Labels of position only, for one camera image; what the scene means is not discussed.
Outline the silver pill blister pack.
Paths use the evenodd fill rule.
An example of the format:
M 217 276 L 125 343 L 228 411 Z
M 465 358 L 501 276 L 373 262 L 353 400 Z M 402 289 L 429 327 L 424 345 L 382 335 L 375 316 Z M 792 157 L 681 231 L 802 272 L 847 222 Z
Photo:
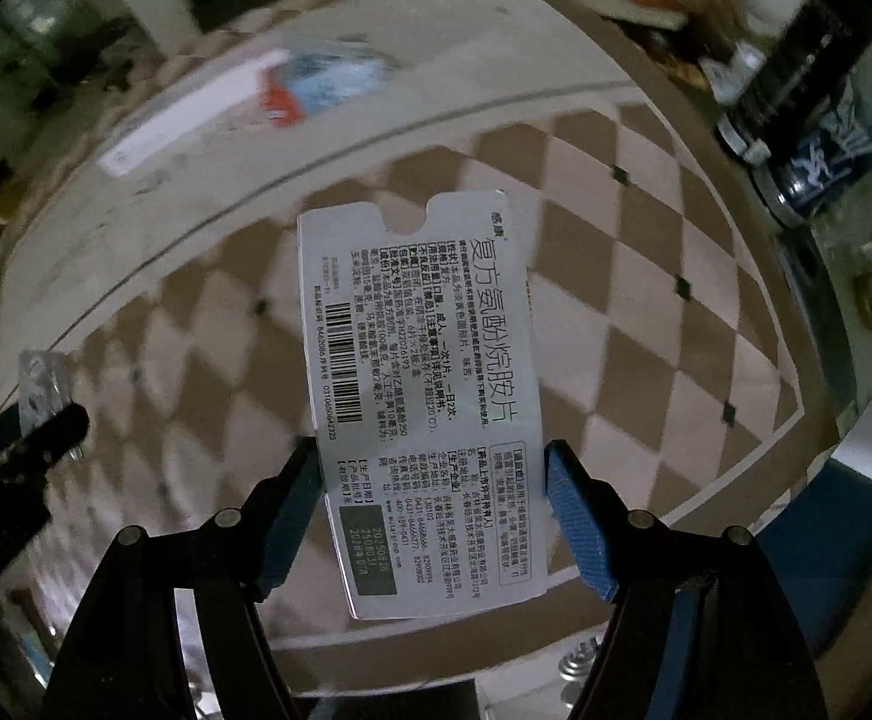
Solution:
M 18 418 L 21 436 L 43 426 L 72 401 L 67 358 L 55 351 L 21 351 L 18 359 Z

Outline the white medicine box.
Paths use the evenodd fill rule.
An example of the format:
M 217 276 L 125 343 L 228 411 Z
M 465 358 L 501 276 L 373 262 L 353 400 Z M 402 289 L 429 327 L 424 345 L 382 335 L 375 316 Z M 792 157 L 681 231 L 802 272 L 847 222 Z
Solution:
M 529 284 L 498 190 L 395 232 L 368 202 L 298 221 L 309 400 L 358 619 L 477 614 L 548 577 Z

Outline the brown diamond pattern rug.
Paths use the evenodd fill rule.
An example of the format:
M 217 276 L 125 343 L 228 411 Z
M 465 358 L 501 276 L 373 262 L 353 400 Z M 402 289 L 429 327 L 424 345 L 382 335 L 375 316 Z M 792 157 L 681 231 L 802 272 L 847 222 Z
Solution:
M 189 530 L 317 440 L 260 608 L 290 688 L 450 681 L 607 619 L 543 491 L 568 442 L 688 532 L 838 437 L 766 229 L 623 37 L 563 0 L 280 0 L 109 99 L 28 188 L 0 398 L 88 413 L 5 575 L 57 644 L 117 532 Z

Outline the white Doctor toothpaste box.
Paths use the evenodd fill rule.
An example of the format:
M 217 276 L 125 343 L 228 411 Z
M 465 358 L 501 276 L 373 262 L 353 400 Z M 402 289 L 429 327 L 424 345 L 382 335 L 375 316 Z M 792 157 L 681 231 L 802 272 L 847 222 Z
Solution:
M 137 169 L 151 156 L 176 143 L 184 135 L 214 121 L 231 107 L 254 98 L 265 70 L 280 67 L 290 59 L 287 49 L 273 49 L 267 54 L 223 71 L 196 91 L 182 94 L 168 107 L 150 115 L 122 135 L 104 151 L 96 164 L 111 177 L 122 177 Z

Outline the orange blue small box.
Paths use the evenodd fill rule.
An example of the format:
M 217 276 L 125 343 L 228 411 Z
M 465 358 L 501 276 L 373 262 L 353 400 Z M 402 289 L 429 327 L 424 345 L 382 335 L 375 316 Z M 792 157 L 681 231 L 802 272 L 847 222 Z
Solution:
M 366 44 L 319 44 L 262 70 L 258 102 L 273 125 L 291 127 L 381 91 L 397 70 L 392 57 Z

